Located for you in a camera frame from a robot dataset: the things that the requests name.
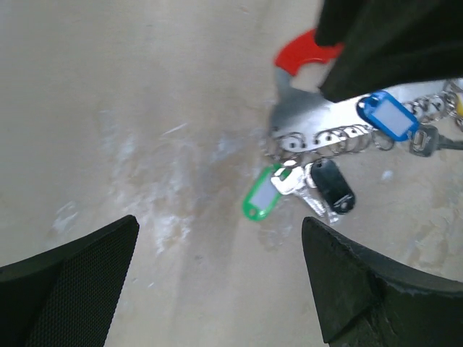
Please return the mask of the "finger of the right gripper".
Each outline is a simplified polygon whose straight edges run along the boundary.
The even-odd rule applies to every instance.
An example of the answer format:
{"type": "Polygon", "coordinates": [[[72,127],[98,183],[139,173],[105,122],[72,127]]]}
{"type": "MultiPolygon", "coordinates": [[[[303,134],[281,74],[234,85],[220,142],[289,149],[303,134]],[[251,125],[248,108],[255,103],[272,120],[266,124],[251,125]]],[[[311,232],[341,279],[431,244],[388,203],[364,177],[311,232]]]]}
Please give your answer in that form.
{"type": "Polygon", "coordinates": [[[462,76],[462,2],[325,1],[319,46],[343,49],[320,86],[339,102],[395,85],[462,76]]]}

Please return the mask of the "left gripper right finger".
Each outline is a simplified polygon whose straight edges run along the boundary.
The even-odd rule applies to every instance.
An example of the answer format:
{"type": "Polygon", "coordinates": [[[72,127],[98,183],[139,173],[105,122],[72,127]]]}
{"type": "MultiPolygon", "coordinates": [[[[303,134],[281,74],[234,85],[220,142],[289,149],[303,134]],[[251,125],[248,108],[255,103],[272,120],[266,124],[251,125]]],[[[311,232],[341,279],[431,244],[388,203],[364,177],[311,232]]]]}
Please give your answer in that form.
{"type": "Polygon", "coordinates": [[[414,269],[306,217],[302,247],[324,343],[461,346],[462,283],[414,269]]]}

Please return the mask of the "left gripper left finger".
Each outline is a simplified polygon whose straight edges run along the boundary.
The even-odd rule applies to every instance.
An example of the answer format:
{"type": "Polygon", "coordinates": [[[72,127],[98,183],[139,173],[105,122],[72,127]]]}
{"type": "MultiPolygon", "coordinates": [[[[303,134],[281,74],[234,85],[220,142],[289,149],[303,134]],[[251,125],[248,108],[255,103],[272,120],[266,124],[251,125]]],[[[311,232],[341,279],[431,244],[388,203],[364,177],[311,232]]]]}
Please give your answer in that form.
{"type": "Polygon", "coordinates": [[[104,346],[139,229],[126,215],[1,267],[1,345],[104,346]]]}

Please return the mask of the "key with black tag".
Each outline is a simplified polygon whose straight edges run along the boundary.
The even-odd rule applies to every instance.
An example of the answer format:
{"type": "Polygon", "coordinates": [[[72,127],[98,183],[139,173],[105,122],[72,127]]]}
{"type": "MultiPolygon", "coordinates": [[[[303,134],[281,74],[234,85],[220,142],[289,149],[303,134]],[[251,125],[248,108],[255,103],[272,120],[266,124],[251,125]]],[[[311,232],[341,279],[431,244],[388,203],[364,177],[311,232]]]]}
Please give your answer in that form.
{"type": "Polygon", "coordinates": [[[330,224],[339,222],[355,206],[355,194],[336,163],[321,158],[306,166],[291,170],[294,185],[291,193],[300,197],[319,217],[326,216],[330,224]]]}

